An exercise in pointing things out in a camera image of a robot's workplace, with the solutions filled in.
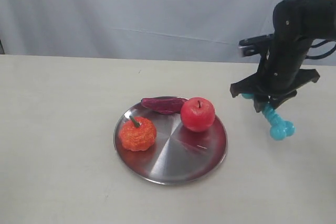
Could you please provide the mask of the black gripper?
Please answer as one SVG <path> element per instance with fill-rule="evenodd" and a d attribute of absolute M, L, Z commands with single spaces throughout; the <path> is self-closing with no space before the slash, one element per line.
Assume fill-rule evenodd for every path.
<path fill-rule="evenodd" d="M 268 103 L 279 108 L 297 95 L 298 88 L 316 83 L 320 78 L 317 70 L 301 68 L 312 42 L 306 37 L 282 40 L 273 34 L 241 40 L 244 57 L 259 54 L 261 59 L 256 73 L 230 85 L 232 97 L 254 94 L 254 109 L 259 113 Z"/>

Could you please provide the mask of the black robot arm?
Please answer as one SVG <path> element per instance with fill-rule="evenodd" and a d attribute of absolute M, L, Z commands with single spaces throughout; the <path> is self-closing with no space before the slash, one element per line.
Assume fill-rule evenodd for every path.
<path fill-rule="evenodd" d="M 239 47 L 245 57 L 261 56 L 256 73 L 232 83 L 232 97 L 251 94 L 260 112 L 267 103 L 277 109 L 293 98 L 303 85 L 316 83 L 315 69 L 302 69 L 313 41 L 335 41 L 335 0 L 283 0 L 273 11 L 274 32 L 243 39 Z"/>

